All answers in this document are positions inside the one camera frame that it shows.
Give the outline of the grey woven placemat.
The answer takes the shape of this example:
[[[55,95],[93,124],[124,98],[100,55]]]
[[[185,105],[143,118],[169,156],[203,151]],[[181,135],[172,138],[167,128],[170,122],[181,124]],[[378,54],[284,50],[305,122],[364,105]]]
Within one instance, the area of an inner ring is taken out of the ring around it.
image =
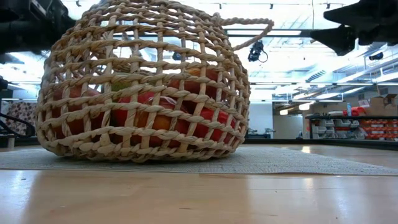
[[[45,149],[0,152],[0,169],[100,170],[126,172],[171,172],[192,174],[321,174],[397,176],[398,169],[375,166],[300,151],[245,147],[234,154],[206,161],[90,161],[58,157]]]

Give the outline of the shelf with red bins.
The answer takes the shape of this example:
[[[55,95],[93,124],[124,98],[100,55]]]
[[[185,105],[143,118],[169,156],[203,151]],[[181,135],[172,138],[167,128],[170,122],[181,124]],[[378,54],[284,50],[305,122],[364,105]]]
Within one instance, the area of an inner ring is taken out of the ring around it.
[[[310,139],[398,141],[398,116],[320,116],[309,121]]]

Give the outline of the large dark red fruit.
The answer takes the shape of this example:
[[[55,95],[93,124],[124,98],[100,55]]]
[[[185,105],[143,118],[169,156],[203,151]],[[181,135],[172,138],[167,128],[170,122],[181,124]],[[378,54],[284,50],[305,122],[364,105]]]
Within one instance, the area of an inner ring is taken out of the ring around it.
[[[84,93],[83,96],[95,96],[99,95],[100,92],[97,90],[94,90],[92,88],[88,88]],[[74,86],[70,88],[70,98],[77,98],[81,95],[81,86]],[[53,100],[61,100],[62,99],[62,89],[58,89],[54,92],[53,94]],[[52,118],[58,118],[60,116],[60,109],[61,107],[54,108],[52,110]],[[75,105],[75,106],[69,106],[68,110],[69,111],[76,111],[76,110],[81,110],[82,105]],[[91,128],[92,129],[98,129],[101,127],[101,123],[103,120],[104,112],[100,113],[97,117],[91,118]],[[68,122],[70,131],[73,135],[75,134],[80,134],[84,132],[84,124],[83,124],[83,119],[77,119],[71,122]],[[52,128],[53,131],[55,132],[55,136],[57,139],[63,139],[65,135],[62,133],[62,127],[54,127]]]

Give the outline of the red and yellow apple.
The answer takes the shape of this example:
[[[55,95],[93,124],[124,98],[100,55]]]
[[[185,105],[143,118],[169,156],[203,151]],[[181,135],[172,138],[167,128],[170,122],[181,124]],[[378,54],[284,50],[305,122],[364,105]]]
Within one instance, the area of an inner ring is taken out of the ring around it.
[[[173,110],[176,106],[177,102],[168,96],[161,96],[159,105],[163,106],[165,109],[171,109]],[[138,111],[134,120],[134,126],[137,128],[144,128],[147,119],[148,119],[149,113],[146,111]],[[154,124],[152,125],[152,128],[155,130],[158,129],[165,129],[169,130],[170,125],[171,125],[172,118],[165,116],[165,115],[157,115],[154,120]],[[189,123],[185,120],[178,119],[177,124],[175,125],[175,131],[178,131],[179,133],[182,134],[187,134],[187,130],[189,127]],[[163,140],[161,140],[158,137],[150,137],[149,140],[149,146],[150,147],[157,147],[161,146],[163,143]],[[173,147],[179,147],[180,142],[176,140],[171,140],[168,147],[173,148]]]

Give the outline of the black curved bar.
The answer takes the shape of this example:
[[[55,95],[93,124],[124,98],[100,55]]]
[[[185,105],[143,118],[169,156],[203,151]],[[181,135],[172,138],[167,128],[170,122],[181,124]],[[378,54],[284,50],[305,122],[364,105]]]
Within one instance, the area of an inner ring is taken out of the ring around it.
[[[15,121],[17,123],[25,124],[25,126],[27,128],[26,131],[25,131],[25,134],[19,134],[19,133],[13,131],[6,123],[4,123],[3,121],[0,120],[0,126],[3,129],[5,129],[8,134],[13,134],[14,136],[16,136],[18,138],[30,138],[30,137],[35,135],[35,127],[32,124],[28,123],[27,121],[24,121],[24,120],[21,120],[19,118],[15,118],[15,117],[12,117],[12,116],[8,116],[8,115],[3,114],[3,113],[0,113],[0,117],[13,120],[13,121]]]

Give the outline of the floral patterned cloth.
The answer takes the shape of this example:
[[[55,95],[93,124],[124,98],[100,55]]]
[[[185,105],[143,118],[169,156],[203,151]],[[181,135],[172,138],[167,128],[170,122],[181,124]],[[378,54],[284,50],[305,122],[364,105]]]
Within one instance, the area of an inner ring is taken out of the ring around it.
[[[9,102],[8,116],[19,118],[21,120],[27,121],[35,127],[35,111],[37,103],[31,102]],[[6,124],[15,132],[19,134],[25,134],[26,126],[22,123],[17,123],[13,120],[6,119]]]

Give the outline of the red orange tomato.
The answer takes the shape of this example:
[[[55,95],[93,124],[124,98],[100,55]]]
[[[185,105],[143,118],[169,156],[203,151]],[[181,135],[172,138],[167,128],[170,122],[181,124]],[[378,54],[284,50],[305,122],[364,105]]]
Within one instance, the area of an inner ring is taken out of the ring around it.
[[[185,72],[199,77],[201,75],[201,69],[200,68],[191,68],[186,70]],[[206,69],[206,76],[213,81],[217,81],[218,80],[218,72],[214,71],[213,69]],[[172,87],[172,88],[176,88],[179,89],[180,86],[180,80],[177,79],[171,79],[171,81],[169,81],[169,83],[167,84],[168,87]],[[200,91],[200,84],[193,82],[193,81],[184,81],[184,90],[187,90],[191,93],[196,93],[199,94]],[[217,93],[217,89],[213,86],[207,86],[206,87],[206,94],[212,98],[212,99],[216,99],[216,93]]]

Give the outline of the red container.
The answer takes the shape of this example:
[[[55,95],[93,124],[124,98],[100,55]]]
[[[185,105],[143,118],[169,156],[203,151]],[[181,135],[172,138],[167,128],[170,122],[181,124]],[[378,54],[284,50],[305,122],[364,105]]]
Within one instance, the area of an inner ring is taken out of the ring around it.
[[[366,110],[361,106],[347,107],[343,110],[344,116],[366,116]]]

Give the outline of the woven wicker basket with handles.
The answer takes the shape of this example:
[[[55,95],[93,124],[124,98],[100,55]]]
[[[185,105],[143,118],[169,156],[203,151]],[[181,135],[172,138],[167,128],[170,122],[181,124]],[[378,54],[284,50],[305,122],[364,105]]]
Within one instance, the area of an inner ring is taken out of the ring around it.
[[[248,72],[232,46],[226,26],[265,25],[268,34],[274,22],[268,18],[223,19],[173,0],[100,0],[84,12],[75,25],[56,41],[44,63],[37,99],[36,132],[41,145],[65,157],[101,161],[182,161],[226,157],[244,141],[248,129],[250,82]],[[187,72],[200,68],[201,75]],[[206,69],[218,72],[210,80]],[[168,87],[180,80],[179,89]],[[111,82],[128,80],[129,88],[111,91]],[[199,94],[184,90],[184,81],[200,84]],[[70,88],[81,86],[81,95],[70,98]],[[206,87],[217,89],[216,99]],[[100,92],[83,96],[92,88]],[[62,99],[53,100],[62,89]],[[145,103],[141,93],[153,92]],[[159,105],[160,97],[173,98],[173,110]],[[82,105],[69,111],[69,106]],[[60,116],[52,110],[61,107]],[[124,126],[110,125],[113,110],[127,110]],[[138,111],[149,113],[144,128],[134,126]],[[91,118],[104,112],[101,127],[91,128]],[[155,117],[172,118],[170,129],[152,128]],[[83,119],[84,132],[73,135],[68,122]],[[177,120],[189,123],[187,134],[175,131]],[[52,128],[62,127],[63,139]],[[123,137],[115,144],[111,134]],[[150,147],[150,137],[163,140]],[[171,140],[179,147],[168,147]]]

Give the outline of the cardboard boxes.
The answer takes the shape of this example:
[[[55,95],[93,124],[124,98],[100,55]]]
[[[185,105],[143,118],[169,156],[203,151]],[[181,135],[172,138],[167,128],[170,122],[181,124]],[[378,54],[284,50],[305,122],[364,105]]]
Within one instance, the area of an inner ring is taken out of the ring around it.
[[[368,116],[398,116],[397,94],[377,96],[369,100],[369,106],[365,108]]]

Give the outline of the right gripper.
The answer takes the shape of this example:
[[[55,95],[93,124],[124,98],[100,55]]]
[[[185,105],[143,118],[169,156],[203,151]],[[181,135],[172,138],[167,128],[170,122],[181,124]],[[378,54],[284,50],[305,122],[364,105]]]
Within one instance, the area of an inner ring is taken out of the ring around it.
[[[323,17],[342,24],[333,29],[313,30],[310,37],[344,56],[359,45],[385,42],[398,45],[398,0],[359,0],[323,13]]]

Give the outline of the black hanging device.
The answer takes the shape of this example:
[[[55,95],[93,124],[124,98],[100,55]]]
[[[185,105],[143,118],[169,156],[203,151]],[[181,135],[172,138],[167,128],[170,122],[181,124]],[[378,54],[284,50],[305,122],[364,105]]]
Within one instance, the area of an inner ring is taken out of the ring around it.
[[[251,46],[248,61],[265,63],[269,59],[268,53],[264,51],[264,44],[261,40],[253,43]]]

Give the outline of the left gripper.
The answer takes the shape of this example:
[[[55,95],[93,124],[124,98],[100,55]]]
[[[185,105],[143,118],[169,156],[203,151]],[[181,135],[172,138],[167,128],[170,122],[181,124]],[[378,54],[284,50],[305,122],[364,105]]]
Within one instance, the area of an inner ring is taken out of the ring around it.
[[[61,0],[0,0],[0,54],[48,50],[75,22]]]

